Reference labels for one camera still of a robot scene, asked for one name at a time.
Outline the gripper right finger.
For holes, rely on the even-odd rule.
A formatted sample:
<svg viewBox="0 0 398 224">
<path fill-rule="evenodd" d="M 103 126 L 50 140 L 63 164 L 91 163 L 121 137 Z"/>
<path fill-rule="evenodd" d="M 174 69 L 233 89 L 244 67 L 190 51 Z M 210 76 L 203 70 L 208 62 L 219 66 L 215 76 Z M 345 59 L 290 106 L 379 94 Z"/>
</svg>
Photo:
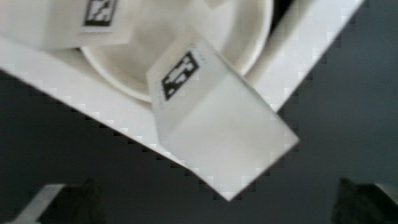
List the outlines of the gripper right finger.
<svg viewBox="0 0 398 224">
<path fill-rule="evenodd" d="M 398 208 L 398 186 L 377 183 L 375 188 L 379 192 L 379 204 L 388 208 Z"/>
</svg>

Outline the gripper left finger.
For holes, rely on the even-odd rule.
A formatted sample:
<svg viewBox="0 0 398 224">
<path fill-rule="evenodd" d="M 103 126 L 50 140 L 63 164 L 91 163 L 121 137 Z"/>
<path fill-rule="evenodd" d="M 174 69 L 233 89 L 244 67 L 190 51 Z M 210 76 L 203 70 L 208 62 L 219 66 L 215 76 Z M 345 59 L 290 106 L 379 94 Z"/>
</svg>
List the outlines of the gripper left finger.
<svg viewBox="0 0 398 224">
<path fill-rule="evenodd" d="M 39 217 L 48 209 L 63 188 L 64 184 L 48 184 L 41 188 L 15 220 L 7 224 L 41 224 Z"/>
</svg>

